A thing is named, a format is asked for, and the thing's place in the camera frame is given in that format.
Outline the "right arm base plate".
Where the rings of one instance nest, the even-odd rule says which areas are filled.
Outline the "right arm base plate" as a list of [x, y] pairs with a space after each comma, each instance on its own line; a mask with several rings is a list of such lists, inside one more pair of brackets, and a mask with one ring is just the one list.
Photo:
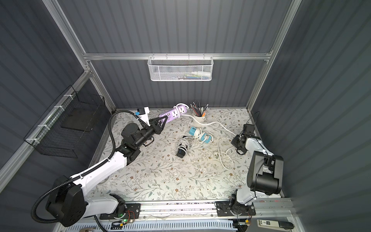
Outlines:
[[230, 206], [229, 201], [217, 201], [214, 202], [214, 206], [217, 210], [217, 215], [219, 217], [229, 217], [229, 216], [255, 216], [256, 211], [254, 205], [245, 206], [240, 203], [235, 203]]

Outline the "black power strip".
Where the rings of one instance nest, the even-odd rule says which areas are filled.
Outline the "black power strip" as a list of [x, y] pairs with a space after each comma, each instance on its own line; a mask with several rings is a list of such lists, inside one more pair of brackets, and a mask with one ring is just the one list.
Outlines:
[[182, 138], [177, 145], [176, 156], [179, 158], [183, 158], [187, 154], [189, 148], [190, 143], [187, 138]]

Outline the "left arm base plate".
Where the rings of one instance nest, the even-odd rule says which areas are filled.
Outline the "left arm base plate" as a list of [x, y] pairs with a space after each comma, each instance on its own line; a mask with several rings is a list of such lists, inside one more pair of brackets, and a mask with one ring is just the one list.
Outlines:
[[118, 210], [115, 210], [111, 214], [100, 214], [99, 219], [101, 220], [113, 220], [113, 219], [138, 219], [141, 211], [141, 204], [128, 204], [121, 205]]

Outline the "teal power strip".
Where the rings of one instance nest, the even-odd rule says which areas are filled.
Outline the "teal power strip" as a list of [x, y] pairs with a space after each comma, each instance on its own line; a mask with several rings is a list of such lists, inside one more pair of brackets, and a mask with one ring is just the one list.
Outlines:
[[201, 143], [208, 144], [209, 142], [213, 142], [214, 140], [212, 135], [203, 131], [201, 128], [191, 127], [189, 134]]

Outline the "bundle of pens and pencils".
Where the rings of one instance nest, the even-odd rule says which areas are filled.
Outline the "bundle of pens and pencils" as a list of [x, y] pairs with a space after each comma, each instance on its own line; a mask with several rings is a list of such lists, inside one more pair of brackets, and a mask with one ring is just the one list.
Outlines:
[[209, 104], [201, 105], [200, 101], [194, 101], [190, 104], [190, 106], [196, 117], [204, 117], [206, 115], [206, 111], [209, 108]]

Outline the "white label device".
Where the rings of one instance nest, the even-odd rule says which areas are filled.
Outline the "white label device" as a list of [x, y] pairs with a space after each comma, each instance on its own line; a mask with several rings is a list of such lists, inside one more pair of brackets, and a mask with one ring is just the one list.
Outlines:
[[257, 225], [260, 228], [277, 230], [282, 232], [291, 232], [295, 228], [295, 225], [288, 221], [275, 221], [264, 219], [258, 219]]

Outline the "markers in white basket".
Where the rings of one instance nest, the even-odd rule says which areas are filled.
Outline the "markers in white basket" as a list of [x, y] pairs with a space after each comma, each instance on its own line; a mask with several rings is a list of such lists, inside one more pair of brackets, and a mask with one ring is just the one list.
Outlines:
[[179, 76], [173, 76], [175, 80], [184, 80], [184, 81], [210, 81], [212, 79], [211, 72], [196, 71], [191, 73], [182, 74]]

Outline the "purple power strip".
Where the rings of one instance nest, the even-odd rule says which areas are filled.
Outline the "purple power strip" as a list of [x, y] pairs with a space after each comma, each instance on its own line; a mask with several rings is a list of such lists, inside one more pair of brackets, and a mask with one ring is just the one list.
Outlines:
[[168, 117], [167, 122], [172, 121], [174, 119], [180, 118], [181, 115], [187, 112], [187, 109], [189, 109], [188, 105], [179, 103], [176, 106], [174, 106], [172, 110], [159, 115], [159, 117], [161, 118], [161, 117], [167, 116]]

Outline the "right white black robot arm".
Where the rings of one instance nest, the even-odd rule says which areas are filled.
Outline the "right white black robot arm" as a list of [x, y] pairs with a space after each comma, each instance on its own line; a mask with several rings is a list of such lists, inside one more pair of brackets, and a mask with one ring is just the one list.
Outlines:
[[237, 148], [240, 155], [247, 152], [252, 154], [246, 185], [232, 194], [229, 203], [231, 213], [239, 216], [247, 213], [259, 196], [281, 192], [284, 159], [270, 152], [256, 136], [237, 135], [231, 144]]

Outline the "floral table mat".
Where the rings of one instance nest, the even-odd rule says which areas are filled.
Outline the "floral table mat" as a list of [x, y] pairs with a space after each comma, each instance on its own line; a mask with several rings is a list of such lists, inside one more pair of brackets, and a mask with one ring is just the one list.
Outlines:
[[202, 130], [213, 142], [191, 139], [188, 153], [176, 156], [181, 138], [194, 126], [190, 115], [166, 124], [138, 158], [94, 187], [90, 197], [115, 193], [126, 201], [224, 200], [246, 185], [251, 153], [239, 155], [231, 139], [249, 121], [241, 109], [209, 109]]

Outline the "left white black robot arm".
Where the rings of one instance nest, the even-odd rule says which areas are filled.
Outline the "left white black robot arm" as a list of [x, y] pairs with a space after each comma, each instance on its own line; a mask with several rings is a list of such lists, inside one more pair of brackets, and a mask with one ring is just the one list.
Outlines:
[[40, 223], [59, 222], [69, 227], [82, 218], [112, 215], [115, 219], [126, 219], [132, 215], [120, 196], [110, 193], [104, 197], [88, 197], [87, 194], [114, 172], [131, 164], [141, 153], [141, 146], [154, 142], [154, 134], [161, 134], [168, 117], [157, 117], [142, 121], [142, 129], [129, 123], [123, 129], [119, 147], [104, 160], [71, 177], [60, 177], [53, 188], [43, 194], [31, 209], [31, 217]]

